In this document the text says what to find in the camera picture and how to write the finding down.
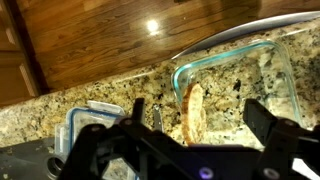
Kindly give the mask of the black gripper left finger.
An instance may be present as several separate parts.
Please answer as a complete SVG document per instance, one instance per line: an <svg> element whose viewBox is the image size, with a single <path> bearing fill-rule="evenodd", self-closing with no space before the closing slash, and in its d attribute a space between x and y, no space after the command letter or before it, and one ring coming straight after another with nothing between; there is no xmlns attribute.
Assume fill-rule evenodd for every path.
<svg viewBox="0 0 320 180"><path fill-rule="evenodd" d="M131 119L135 123L143 123L145 119L145 99L137 98L133 105Z"/></svg>

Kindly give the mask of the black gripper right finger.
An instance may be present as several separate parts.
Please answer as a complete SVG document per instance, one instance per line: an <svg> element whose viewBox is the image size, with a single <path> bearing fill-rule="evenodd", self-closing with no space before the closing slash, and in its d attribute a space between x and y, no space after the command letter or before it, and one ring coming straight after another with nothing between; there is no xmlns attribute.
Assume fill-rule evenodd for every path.
<svg viewBox="0 0 320 180"><path fill-rule="evenodd" d="M290 158L296 153L296 122L274 116L255 99L245 101L243 120L264 146L261 160Z"/></svg>

